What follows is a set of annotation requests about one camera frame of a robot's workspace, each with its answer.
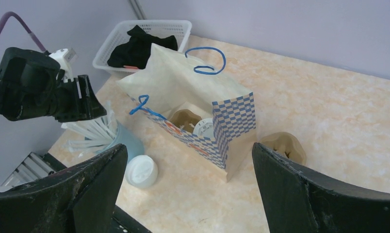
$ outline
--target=blue bag handle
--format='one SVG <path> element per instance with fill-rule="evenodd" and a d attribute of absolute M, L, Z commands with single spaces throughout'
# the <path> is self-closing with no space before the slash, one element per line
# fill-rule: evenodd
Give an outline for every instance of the blue bag handle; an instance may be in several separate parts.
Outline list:
<path fill-rule="evenodd" d="M 224 59 L 224 65 L 222 66 L 222 68 L 217 71 L 217 72 L 206 72 L 206 71 L 202 71 L 202 70 L 198 70 L 199 68 L 208 68 L 208 69 L 211 69 L 211 70 L 215 70 L 213 67 L 211 66 L 195 66 L 194 67 L 194 72 L 195 73 L 198 73 L 198 74 L 207 74 L 207 75 L 216 75 L 216 74 L 219 74 L 222 72 L 222 70 L 225 69 L 225 66 L 227 65 L 227 59 L 225 57 L 225 54 L 220 51 L 219 49 L 217 48 L 214 48 L 214 47 L 195 47 L 195 48 L 191 48 L 191 49 L 188 49 L 186 52 L 185 52 L 185 57 L 188 58 L 188 52 L 190 51 L 193 51 L 193 50 L 215 50 L 217 52 L 219 52 L 221 55 L 222 55 L 222 58 Z"/>
<path fill-rule="evenodd" d="M 149 99 L 149 95 L 141 95 L 141 96 L 139 96 L 139 102 L 140 102 L 140 104 L 139 104 L 136 108 L 134 108 L 134 109 L 132 109 L 132 110 L 130 111 L 130 115 L 133 115 L 133 114 L 136 113 L 138 110 L 145 110 L 145 111 L 149 112 L 150 114 L 152 114 L 152 115 L 154 115 L 154 116 L 157 116 L 157 117 L 160 117 L 160 118 L 162 118 L 162 119 L 164 119 L 164 120 L 167 120 L 167 119 L 166 119 L 165 117 L 163 117 L 161 114 L 156 113 L 156 112 L 150 110 L 149 108 L 144 108 L 144 105 L 146 104 L 146 102 L 148 102 L 148 99 Z"/>

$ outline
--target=checkered bag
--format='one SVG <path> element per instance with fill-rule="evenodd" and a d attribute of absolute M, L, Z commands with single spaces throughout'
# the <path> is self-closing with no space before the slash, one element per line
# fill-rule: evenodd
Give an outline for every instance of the checkered bag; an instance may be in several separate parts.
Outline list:
<path fill-rule="evenodd" d="M 214 71 L 187 54 L 198 49 L 221 53 L 223 67 Z M 118 85 L 137 103 L 131 114 L 143 110 L 149 119 L 224 171 L 228 181 L 256 141 L 256 119 L 252 91 L 222 73 L 225 65 L 224 54 L 216 48 L 193 48 L 183 54 L 152 44 L 146 68 L 119 80 Z M 214 138 L 172 124 L 168 119 L 181 109 L 212 118 Z"/>

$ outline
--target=light blue container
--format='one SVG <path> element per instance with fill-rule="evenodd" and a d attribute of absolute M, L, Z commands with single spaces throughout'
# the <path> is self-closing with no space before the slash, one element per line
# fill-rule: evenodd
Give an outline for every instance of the light blue container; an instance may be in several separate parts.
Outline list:
<path fill-rule="evenodd" d="M 118 129 L 116 131 L 116 137 L 113 142 L 104 149 L 98 150 L 96 154 L 102 153 L 119 143 L 124 144 L 127 147 L 128 162 L 138 155 L 145 154 L 144 145 L 142 144 L 141 140 L 133 135 L 133 133 L 125 128 L 125 126 L 119 123 L 119 121 L 117 121 L 117 123 Z"/>

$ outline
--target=white plastic basket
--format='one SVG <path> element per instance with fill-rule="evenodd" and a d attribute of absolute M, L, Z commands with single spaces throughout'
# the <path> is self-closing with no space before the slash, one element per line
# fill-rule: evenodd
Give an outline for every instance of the white plastic basket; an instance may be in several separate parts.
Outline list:
<path fill-rule="evenodd" d="M 105 42 L 98 50 L 92 65 L 94 68 L 103 69 L 112 75 L 125 77 L 133 74 L 138 69 L 126 69 L 110 67 L 107 61 L 116 46 L 125 44 L 130 40 L 127 34 L 135 25 L 141 27 L 146 33 L 165 38 L 174 35 L 178 43 L 178 51 L 186 51 L 188 38 L 191 33 L 192 23 L 187 20 L 127 20 L 118 23 L 106 38 Z"/>

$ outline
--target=black fabric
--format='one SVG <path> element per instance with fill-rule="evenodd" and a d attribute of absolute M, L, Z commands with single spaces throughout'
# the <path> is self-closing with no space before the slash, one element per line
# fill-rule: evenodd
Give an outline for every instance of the black fabric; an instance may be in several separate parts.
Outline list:
<path fill-rule="evenodd" d="M 155 43 L 162 47 L 178 50 L 178 43 L 175 36 L 161 39 L 147 34 L 142 28 L 136 25 L 128 31 L 131 36 L 126 44 L 118 45 L 111 53 L 108 65 L 111 67 L 132 66 L 145 69 L 146 63 L 151 55 L 151 44 Z"/>

